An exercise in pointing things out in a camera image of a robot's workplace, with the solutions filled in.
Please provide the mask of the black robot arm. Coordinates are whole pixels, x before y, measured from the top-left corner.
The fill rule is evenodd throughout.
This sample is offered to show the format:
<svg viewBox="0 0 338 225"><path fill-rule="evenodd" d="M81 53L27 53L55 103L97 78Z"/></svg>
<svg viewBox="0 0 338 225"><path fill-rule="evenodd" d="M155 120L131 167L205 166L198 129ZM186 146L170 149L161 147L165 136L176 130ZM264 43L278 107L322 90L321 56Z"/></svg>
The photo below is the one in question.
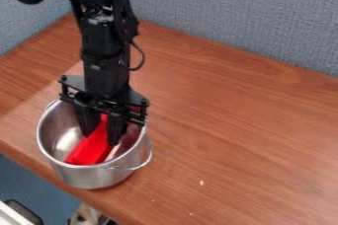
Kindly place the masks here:
<svg viewBox="0 0 338 225"><path fill-rule="evenodd" d="M18 0L35 5L45 0ZM107 116L107 143L115 145L127 125L143 125L150 101L130 85L131 49L138 46L139 20L130 0L69 0L82 35L83 74L59 77L59 98L73 104L83 135Z"/></svg>

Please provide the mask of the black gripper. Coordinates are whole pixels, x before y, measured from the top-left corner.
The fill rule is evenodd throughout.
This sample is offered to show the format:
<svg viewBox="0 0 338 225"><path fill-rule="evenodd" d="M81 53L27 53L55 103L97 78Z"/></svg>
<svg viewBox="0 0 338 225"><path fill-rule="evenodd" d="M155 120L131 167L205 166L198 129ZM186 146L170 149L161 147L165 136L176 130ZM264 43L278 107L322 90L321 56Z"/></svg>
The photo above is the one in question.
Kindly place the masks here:
<svg viewBox="0 0 338 225"><path fill-rule="evenodd" d="M83 75L62 75L61 99L74 105L82 134L89 136L107 115L107 142L119 143L127 133L129 122L145 125L150 100L131 87L131 73L146 62L131 66L131 47L125 46L113 55L83 54Z"/></svg>

